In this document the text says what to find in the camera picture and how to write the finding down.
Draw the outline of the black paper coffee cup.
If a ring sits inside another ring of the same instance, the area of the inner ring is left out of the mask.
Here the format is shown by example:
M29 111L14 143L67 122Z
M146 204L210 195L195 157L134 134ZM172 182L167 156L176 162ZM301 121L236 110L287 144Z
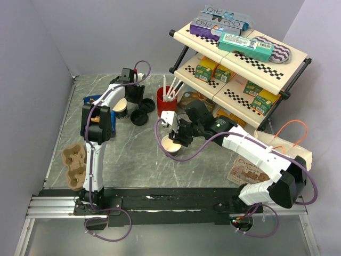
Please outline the black paper coffee cup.
M172 156L177 156L182 147L180 144L174 143L167 135L162 138L161 145Z

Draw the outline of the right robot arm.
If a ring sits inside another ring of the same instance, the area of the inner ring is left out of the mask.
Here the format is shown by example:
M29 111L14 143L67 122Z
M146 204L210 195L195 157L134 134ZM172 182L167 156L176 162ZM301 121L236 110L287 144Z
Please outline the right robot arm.
M269 177L266 181L239 187L232 203L236 211L246 212L258 203L275 202L286 209L296 203L307 181L304 158L274 150L226 116L214 117L199 100L190 103L185 113L188 121L179 118L174 111L161 113L162 123L172 128L168 137L174 143L187 147L193 138L203 137L244 157Z

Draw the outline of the black coffee cup lid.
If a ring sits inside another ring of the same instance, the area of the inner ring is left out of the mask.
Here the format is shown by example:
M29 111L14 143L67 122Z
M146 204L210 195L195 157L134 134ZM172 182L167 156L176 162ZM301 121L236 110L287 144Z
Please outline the black coffee cup lid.
M155 107L155 102L150 98L144 98L139 103L139 109L146 113L153 112L155 110Z
M140 109L134 110L130 115L131 122L136 126L142 126L148 121L148 114Z

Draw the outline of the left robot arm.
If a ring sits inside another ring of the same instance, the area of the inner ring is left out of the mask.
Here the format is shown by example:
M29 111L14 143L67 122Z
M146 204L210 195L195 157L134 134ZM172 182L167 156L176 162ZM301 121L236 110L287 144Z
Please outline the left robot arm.
M111 111L120 100L140 94L139 84L148 76L135 68L124 68L97 100L82 107L80 135L85 140L87 160L79 198L93 214L100 214L105 208L102 172L104 151L112 134Z

